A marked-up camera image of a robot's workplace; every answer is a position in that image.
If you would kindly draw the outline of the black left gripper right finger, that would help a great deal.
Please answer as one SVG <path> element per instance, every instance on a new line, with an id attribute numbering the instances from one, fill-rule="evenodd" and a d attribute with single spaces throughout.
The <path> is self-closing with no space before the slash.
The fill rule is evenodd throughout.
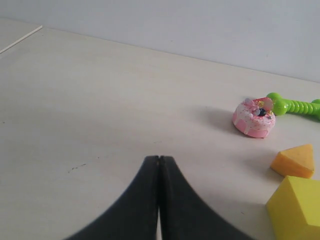
<path id="1" fill-rule="evenodd" d="M 159 158 L 158 205 L 164 240 L 250 240 L 212 210 L 171 156 Z"/>

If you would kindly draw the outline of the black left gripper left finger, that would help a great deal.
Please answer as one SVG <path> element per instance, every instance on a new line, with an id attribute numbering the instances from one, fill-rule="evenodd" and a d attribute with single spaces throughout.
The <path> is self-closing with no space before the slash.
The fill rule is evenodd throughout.
<path id="1" fill-rule="evenodd" d="M 159 157 L 147 156 L 122 195 L 69 240 L 155 240 Z"/>

